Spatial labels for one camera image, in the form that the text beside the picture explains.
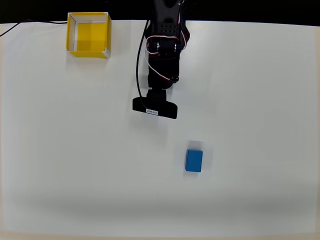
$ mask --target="open box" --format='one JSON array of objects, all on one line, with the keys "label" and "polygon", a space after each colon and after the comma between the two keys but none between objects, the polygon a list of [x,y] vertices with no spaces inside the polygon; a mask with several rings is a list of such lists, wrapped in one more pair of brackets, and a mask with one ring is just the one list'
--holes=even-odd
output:
[{"label": "open box", "polygon": [[110,58],[111,29],[107,12],[69,12],[66,51],[75,57]]}]

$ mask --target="black cable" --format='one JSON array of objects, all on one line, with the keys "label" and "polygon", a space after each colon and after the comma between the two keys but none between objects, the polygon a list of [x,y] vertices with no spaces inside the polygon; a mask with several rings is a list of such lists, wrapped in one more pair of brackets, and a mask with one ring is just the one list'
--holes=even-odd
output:
[{"label": "black cable", "polygon": [[14,29],[16,26],[18,26],[19,24],[22,23],[45,23],[45,24],[66,24],[67,21],[62,21],[62,22],[55,22],[55,21],[37,21],[37,20],[23,20],[18,22],[17,24],[15,24],[14,26],[10,27],[7,31],[5,31],[4,33],[0,34],[0,37],[2,37],[3,35],[5,35],[7,32],[11,31],[12,29]]},{"label": "black cable", "polygon": [[136,67],[135,67],[136,87],[138,88],[138,92],[139,92],[141,103],[146,109],[147,109],[147,107],[144,105],[144,102],[142,100],[142,95],[141,95],[140,86],[139,86],[138,68],[139,68],[139,58],[140,58],[141,47],[142,47],[142,43],[143,43],[145,35],[146,35],[146,30],[147,30],[148,23],[149,23],[149,20],[146,21],[145,26],[144,26],[144,30],[143,30],[143,34],[142,34],[142,38],[141,38],[138,54],[137,54],[137,57],[136,57]]}]

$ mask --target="blue block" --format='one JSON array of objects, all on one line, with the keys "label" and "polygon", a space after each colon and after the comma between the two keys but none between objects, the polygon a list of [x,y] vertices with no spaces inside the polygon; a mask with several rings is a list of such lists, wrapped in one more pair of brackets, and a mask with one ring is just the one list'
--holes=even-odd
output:
[{"label": "blue block", "polygon": [[185,170],[187,172],[201,173],[202,153],[201,150],[186,150]]}]

